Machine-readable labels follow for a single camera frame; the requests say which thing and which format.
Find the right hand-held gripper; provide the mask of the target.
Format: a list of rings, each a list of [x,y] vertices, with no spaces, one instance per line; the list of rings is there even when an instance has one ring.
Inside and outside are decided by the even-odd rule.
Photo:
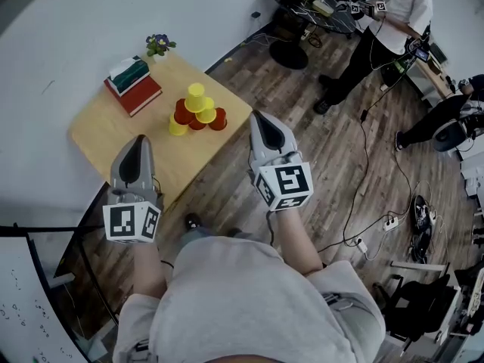
[[[269,211],[304,206],[314,193],[308,162],[303,162],[291,129],[275,116],[256,111],[250,114],[250,181]]]

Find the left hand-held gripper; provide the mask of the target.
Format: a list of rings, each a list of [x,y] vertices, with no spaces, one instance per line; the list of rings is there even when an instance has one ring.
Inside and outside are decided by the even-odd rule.
[[[123,244],[154,242],[163,214],[163,195],[155,189],[153,172],[149,139],[138,135],[121,149],[111,166],[112,188],[103,206],[108,240]]]

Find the yellow paper cup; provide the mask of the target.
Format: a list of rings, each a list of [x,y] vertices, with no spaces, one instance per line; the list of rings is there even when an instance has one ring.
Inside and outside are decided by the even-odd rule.
[[[187,124],[178,123],[175,119],[175,113],[172,113],[169,118],[169,133],[174,136],[182,136],[188,131]]]
[[[212,98],[205,97],[205,108],[196,114],[196,118],[202,124],[210,124],[216,118],[215,102]]]
[[[188,86],[185,108],[191,113],[200,113],[206,108],[205,88],[201,83],[195,82]]]

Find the person's left forearm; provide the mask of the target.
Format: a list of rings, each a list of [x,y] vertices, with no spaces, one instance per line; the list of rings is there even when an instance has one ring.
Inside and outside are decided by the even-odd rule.
[[[166,292],[166,278],[155,243],[134,244],[133,293],[161,299]]]

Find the person's right forearm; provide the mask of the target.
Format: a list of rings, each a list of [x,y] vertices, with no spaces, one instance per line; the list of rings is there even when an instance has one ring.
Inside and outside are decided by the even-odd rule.
[[[321,271],[323,262],[304,228],[298,209],[285,209],[275,216],[284,261],[303,276]]]

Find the red hardcover book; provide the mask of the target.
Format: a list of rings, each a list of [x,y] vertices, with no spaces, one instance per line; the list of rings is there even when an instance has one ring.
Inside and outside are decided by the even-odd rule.
[[[141,109],[162,94],[161,86],[150,76],[142,79],[139,83],[129,89],[123,96],[120,96],[116,93],[112,85],[109,83],[109,79],[105,79],[104,84],[130,117],[133,117]]]

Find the black round stool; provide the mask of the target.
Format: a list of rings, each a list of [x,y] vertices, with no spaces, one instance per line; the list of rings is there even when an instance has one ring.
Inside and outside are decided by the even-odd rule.
[[[299,46],[301,35],[297,34],[291,40],[278,39],[273,41],[268,50],[271,58],[283,67],[292,70],[303,70],[309,64],[307,53]]]

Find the green tissue box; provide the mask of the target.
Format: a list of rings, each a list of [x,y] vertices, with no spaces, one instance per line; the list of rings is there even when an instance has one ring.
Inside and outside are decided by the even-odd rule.
[[[127,58],[114,66],[107,77],[109,86],[123,96],[138,82],[150,75],[147,63],[139,56]]]

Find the potted purple flower plant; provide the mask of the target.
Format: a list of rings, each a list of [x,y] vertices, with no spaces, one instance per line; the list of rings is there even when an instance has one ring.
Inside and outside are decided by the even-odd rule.
[[[155,62],[163,61],[167,53],[176,47],[176,43],[169,40],[166,34],[152,34],[145,39],[147,56],[152,57]]]

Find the black marble round table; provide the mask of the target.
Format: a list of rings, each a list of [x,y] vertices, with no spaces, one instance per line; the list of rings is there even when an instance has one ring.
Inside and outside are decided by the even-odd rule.
[[[326,32],[351,35],[356,30],[350,1],[343,0],[275,0],[288,14],[303,23]]]

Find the black and white sneakers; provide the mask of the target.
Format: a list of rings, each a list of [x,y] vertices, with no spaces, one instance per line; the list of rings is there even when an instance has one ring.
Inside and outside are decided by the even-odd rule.
[[[411,227],[413,235],[420,235],[436,225],[436,211],[430,207],[421,196],[413,197],[411,201]]]

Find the whiteboard on black stand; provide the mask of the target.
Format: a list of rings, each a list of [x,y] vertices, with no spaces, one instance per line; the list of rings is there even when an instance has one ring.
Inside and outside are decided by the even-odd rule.
[[[77,212],[0,199],[0,362],[111,363],[116,310],[88,260],[101,201]]]

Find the person's grey shirt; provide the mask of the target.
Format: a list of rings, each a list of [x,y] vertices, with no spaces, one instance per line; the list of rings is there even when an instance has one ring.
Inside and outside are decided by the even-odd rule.
[[[347,261],[309,276],[258,241],[205,237],[182,247],[161,299],[134,294],[113,363],[373,363],[383,316]]]

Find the black mesh office chair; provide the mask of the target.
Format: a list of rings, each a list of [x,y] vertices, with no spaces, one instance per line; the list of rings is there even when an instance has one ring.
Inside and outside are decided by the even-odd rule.
[[[392,278],[398,281],[393,294],[388,294],[382,284],[373,284],[384,300],[381,312],[386,330],[412,342],[425,333],[436,332],[455,297],[455,289],[448,285],[450,275],[443,275],[430,284],[405,283],[401,275]]]

